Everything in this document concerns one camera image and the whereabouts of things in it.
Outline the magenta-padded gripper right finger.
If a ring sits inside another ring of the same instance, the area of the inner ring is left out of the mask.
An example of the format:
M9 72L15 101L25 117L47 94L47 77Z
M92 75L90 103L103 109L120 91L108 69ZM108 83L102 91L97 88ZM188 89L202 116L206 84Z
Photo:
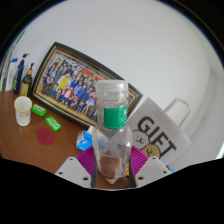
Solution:
M170 174L157 156L148 157L135 147L131 149L129 182L132 188L143 187Z

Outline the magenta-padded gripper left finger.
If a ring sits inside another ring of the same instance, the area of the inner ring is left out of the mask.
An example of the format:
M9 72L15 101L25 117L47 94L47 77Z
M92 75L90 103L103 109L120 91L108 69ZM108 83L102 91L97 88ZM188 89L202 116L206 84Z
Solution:
M68 157L56 171L56 175L84 188L95 188L97 166L93 147L89 147L77 157Z

